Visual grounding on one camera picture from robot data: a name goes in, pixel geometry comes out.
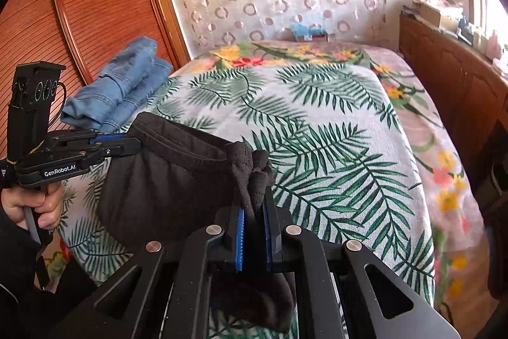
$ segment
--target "cardboard box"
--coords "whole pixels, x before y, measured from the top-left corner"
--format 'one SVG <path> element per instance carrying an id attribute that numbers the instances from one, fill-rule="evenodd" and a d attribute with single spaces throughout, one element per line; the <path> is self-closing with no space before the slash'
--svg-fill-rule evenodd
<path id="1" fill-rule="evenodd" d="M 444 8 L 443 11 L 440 11 L 426 3 L 422 3 L 420 16 L 434 26 L 456 33 L 457 28 L 459 27 L 459 19 L 445 15 L 445 11 L 446 8 Z"/>

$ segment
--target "floral bedsheet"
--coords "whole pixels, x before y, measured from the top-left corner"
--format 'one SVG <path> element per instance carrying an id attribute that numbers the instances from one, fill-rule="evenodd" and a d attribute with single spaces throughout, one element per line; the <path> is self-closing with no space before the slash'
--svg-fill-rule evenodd
<path id="1" fill-rule="evenodd" d="M 178 74 L 258 65 L 349 62 L 371 69 L 384 87 L 410 142 L 422 179 L 435 247 L 435 307 L 462 293 L 463 270 L 484 231 L 483 219 L 459 155 L 435 105 L 409 65 L 393 51 L 333 43 L 244 43 L 211 51 Z"/>
<path id="2" fill-rule="evenodd" d="M 240 50 L 243 56 L 228 59 Z M 268 44 L 218 53 L 207 58 L 209 71 L 200 60 L 171 76 L 144 110 L 268 150 L 274 200 L 298 225 L 332 242 L 360 239 L 432 303 L 434 248 L 422 179 L 391 99 L 377 75 L 362 67 L 367 54 L 356 49 L 310 58 L 309 45 L 292 52 Z M 65 183 L 59 227 L 96 282 L 130 256 L 95 215 L 107 167 L 106 161 Z M 279 337 L 220 312 L 211 312 L 209 334 Z M 294 324 L 289 337 L 296 335 Z"/>

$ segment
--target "human hand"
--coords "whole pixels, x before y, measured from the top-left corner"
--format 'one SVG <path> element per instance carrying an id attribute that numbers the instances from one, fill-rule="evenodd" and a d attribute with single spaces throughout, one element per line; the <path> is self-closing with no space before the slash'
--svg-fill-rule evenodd
<path id="1" fill-rule="evenodd" d="M 2 207 L 14 223 L 19 227 L 28 229 L 23 207 L 28 206 L 40 213 L 38 223 L 44 230 L 52 230 L 57 227 L 62 216 L 63 203 L 62 182 L 48 184 L 46 193 L 21 187 L 4 188 L 2 190 Z"/>

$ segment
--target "black sleeve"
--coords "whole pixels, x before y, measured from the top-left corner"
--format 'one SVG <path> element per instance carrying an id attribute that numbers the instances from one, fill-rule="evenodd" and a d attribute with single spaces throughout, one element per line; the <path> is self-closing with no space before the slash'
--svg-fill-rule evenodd
<path id="1" fill-rule="evenodd" d="M 44 337 L 53 322 L 54 295 L 34 287 L 41 245 L 12 222 L 0 204 L 0 337 Z"/>

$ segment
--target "denim fabric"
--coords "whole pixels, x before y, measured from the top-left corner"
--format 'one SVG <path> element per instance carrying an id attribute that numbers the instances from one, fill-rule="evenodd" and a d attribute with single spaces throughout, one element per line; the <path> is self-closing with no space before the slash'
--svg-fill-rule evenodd
<path id="1" fill-rule="evenodd" d="M 108 118 L 110 124 L 120 126 L 123 121 L 119 122 L 116 115 L 112 114 L 116 106 L 123 103 L 141 82 L 146 91 L 161 85 L 168 76 L 167 68 L 169 71 L 172 68 L 169 63 L 159 59 L 157 66 L 154 66 L 156 51 L 157 43 L 146 36 L 132 41 L 104 66 L 93 83 L 67 99 L 61 121 L 78 128 L 99 130 Z M 130 101 L 136 103 L 139 99 L 140 96 L 135 95 Z M 124 106 L 132 108 L 130 103 Z M 119 115 L 124 117 L 126 111 L 127 109 L 120 111 Z"/>
<path id="2" fill-rule="evenodd" d="M 99 131 L 107 134 L 118 130 L 166 81 L 173 66 L 164 59 L 155 58 L 151 72 L 127 95 L 120 104 L 108 115 L 99 127 Z"/>

